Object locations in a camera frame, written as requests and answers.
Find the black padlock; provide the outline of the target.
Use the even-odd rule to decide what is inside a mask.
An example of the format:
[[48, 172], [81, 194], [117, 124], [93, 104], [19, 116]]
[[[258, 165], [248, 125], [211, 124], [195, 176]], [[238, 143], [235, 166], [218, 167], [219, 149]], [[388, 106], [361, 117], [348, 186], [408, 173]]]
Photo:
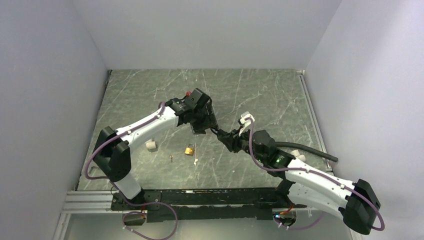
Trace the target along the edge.
[[218, 136], [220, 134], [220, 130], [218, 128], [211, 127], [210, 130], [216, 136]]

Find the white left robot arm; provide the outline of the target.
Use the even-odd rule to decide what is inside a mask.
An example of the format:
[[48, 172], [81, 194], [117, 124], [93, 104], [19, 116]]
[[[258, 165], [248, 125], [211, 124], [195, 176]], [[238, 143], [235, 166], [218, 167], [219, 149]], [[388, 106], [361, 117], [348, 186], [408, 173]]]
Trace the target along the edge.
[[156, 135], [185, 124], [190, 125], [194, 135], [218, 129], [212, 99], [199, 88], [183, 98], [160, 103], [157, 111], [132, 124], [117, 129], [105, 127], [89, 161], [124, 195], [124, 204], [137, 210], [145, 202], [145, 191], [131, 174], [131, 154]]

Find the white pipe elbow right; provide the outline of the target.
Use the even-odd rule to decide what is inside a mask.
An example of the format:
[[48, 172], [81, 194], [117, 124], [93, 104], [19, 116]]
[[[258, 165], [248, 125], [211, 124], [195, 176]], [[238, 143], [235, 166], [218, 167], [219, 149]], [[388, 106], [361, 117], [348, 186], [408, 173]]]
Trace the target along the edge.
[[293, 155], [296, 159], [299, 159], [299, 160], [300, 160], [300, 161], [302, 161], [302, 162], [305, 162], [305, 161], [306, 161], [306, 156], [305, 156], [304, 154], [301, 154], [301, 153], [299, 152], [299, 150], [297, 150], [297, 149], [292, 150], [292, 151], [290, 152], [290, 154], [291, 154], [291, 155]]

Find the white pipe elbow left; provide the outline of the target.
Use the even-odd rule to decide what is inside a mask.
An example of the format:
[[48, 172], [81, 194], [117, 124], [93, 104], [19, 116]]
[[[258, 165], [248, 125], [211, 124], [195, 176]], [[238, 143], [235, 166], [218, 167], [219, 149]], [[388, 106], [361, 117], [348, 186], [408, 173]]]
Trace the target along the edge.
[[152, 138], [146, 141], [144, 145], [149, 152], [155, 152], [158, 149], [157, 143]]

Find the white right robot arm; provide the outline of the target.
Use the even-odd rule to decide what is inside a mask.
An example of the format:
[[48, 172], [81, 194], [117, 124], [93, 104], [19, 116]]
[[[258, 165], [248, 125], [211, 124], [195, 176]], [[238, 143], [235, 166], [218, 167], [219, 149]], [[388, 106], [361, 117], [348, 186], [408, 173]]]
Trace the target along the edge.
[[371, 230], [382, 231], [381, 203], [369, 182], [350, 181], [318, 170], [283, 148], [295, 148], [294, 143], [275, 141], [267, 131], [219, 129], [217, 139], [233, 153], [243, 151], [254, 157], [254, 163], [282, 181], [275, 194], [276, 203], [287, 208], [291, 204], [313, 207], [340, 218], [351, 230], [369, 235]]

